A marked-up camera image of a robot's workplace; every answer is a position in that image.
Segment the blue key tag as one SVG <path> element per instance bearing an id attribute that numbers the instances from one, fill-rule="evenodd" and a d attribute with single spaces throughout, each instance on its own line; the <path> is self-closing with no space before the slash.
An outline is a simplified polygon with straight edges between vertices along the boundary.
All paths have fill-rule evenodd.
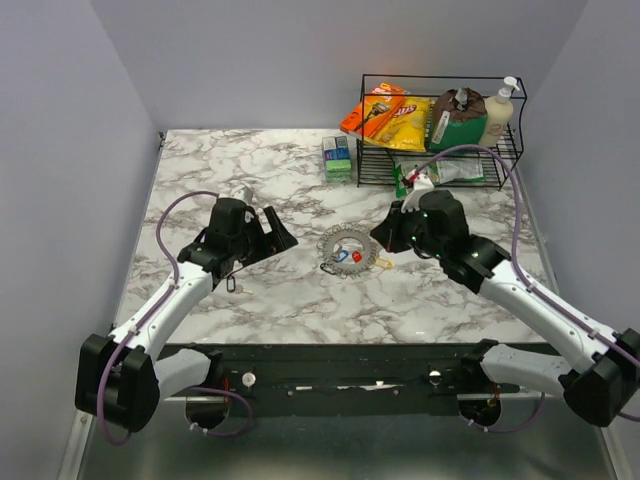
<path id="1" fill-rule="evenodd" d="M 349 252 L 347 250 L 341 249 L 337 252 L 334 252 L 332 255 L 333 261 L 335 263 L 341 263 L 346 260 L 349 256 Z"/>

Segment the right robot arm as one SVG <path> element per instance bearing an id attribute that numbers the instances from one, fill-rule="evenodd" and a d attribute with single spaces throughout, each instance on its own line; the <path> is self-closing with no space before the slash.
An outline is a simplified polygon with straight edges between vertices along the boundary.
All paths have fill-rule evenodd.
<path id="1" fill-rule="evenodd" d="M 446 276 L 503 307 L 545 339 L 554 355 L 490 346 L 464 362 L 460 379 L 480 392 L 508 383 L 562 397 L 582 420 L 607 427 L 639 388 L 639 334 L 617 332 L 537 282 L 496 242 L 470 233 L 462 204 L 444 190 L 423 191 L 413 208 L 391 204 L 370 232 L 389 253 L 413 251 Z"/>

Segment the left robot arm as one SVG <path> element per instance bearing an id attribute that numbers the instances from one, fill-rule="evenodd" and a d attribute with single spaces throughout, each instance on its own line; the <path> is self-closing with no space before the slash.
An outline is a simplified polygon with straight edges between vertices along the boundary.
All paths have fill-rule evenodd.
<path id="1" fill-rule="evenodd" d="M 297 246 L 273 207 L 263 210 L 269 223 L 246 201 L 218 198 L 208 225 L 177 256 L 162 286 L 132 317 L 108 335 L 90 335 L 82 344 L 75 406 L 94 415 L 102 433 L 110 425 L 127 434 L 140 431 L 158 404 L 183 390 L 231 396 L 222 353 L 192 345 L 160 356 L 186 316 L 216 287 L 234 281 L 234 267 L 248 267 Z"/>

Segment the yellow key tag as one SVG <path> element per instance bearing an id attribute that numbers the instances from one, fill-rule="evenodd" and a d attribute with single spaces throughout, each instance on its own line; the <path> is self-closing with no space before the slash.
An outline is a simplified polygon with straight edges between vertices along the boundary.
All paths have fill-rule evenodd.
<path id="1" fill-rule="evenodd" d="M 385 269 L 385 270 L 391 269 L 393 267 L 393 263 L 389 259 L 382 258 L 382 257 L 378 257 L 374 265 L 378 268 Z"/>

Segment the black key tag with key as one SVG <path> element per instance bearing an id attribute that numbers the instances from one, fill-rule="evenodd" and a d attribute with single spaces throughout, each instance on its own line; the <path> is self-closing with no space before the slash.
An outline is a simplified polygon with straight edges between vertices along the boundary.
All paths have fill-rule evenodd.
<path id="1" fill-rule="evenodd" d="M 239 284 L 234 276 L 229 276 L 226 278 L 226 291 L 230 294 L 253 294 L 251 290 Z"/>

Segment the green white snack bag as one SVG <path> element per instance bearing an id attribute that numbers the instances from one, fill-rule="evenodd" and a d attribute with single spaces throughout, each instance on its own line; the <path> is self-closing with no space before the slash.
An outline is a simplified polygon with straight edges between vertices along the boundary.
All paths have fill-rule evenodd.
<path id="1" fill-rule="evenodd" d="M 393 160 L 395 195 L 398 199 L 407 195 L 409 188 L 403 178 L 419 167 L 425 159 L 413 156 L 396 156 Z M 483 182 L 484 170 L 479 159 L 452 160 L 445 158 L 431 163 L 424 171 L 434 186 L 455 182 Z"/>

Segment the green sponge pack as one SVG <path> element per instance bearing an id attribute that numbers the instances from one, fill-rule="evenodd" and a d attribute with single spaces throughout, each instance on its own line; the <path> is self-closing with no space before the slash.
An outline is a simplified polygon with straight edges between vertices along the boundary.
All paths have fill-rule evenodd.
<path id="1" fill-rule="evenodd" d="M 322 156 L 327 182 L 349 182 L 352 176 L 352 162 L 346 136 L 324 137 Z"/>

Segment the yellow chips bag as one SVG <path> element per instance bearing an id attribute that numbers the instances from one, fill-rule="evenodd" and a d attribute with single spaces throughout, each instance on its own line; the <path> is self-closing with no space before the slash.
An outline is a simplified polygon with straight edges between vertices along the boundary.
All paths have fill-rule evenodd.
<path id="1" fill-rule="evenodd" d="M 373 145 L 392 150 L 425 152 L 425 138 L 433 101 L 424 97 L 405 97 L 380 131 Z"/>

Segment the orange razor package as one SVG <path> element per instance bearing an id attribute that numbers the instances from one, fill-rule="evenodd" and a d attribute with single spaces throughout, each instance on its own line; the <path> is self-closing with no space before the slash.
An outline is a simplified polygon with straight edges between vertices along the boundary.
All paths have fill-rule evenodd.
<path id="1" fill-rule="evenodd" d="M 360 103 L 340 122 L 341 132 L 369 144 L 377 137 L 404 103 L 407 91 L 382 82 L 366 93 Z"/>

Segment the brown green coffee bag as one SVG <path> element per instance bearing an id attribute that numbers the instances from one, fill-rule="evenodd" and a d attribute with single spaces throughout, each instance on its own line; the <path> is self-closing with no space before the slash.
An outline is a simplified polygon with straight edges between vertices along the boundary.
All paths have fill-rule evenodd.
<path id="1" fill-rule="evenodd" d="M 477 144 L 487 120 L 484 98 L 464 87 L 440 95 L 431 110 L 429 149 L 439 152 L 455 146 Z"/>

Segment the cream lotion pump bottle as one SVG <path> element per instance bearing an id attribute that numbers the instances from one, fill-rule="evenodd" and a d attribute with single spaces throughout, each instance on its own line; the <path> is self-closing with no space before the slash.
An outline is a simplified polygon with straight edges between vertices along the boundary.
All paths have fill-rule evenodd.
<path id="1" fill-rule="evenodd" d="M 487 120 L 484 132 L 478 141 L 479 146 L 491 148 L 497 145 L 514 112 L 511 102 L 512 93 L 520 90 L 518 80 L 513 76 L 507 76 L 503 79 L 503 86 L 498 92 L 484 99 Z"/>

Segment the black mounting base rail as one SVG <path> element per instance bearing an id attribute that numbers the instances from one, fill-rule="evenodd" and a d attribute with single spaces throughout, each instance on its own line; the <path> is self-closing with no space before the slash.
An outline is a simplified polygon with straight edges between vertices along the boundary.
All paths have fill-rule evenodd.
<path id="1" fill-rule="evenodd" d="M 478 344 L 209 344 L 214 374 L 206 389 L 237 393 L 220 399 L 191 390 L 187 413 L 209 421 L 230 417 L 463 415 L 497 422 L 502 386 L 481 371 L 490 347 Z"/>

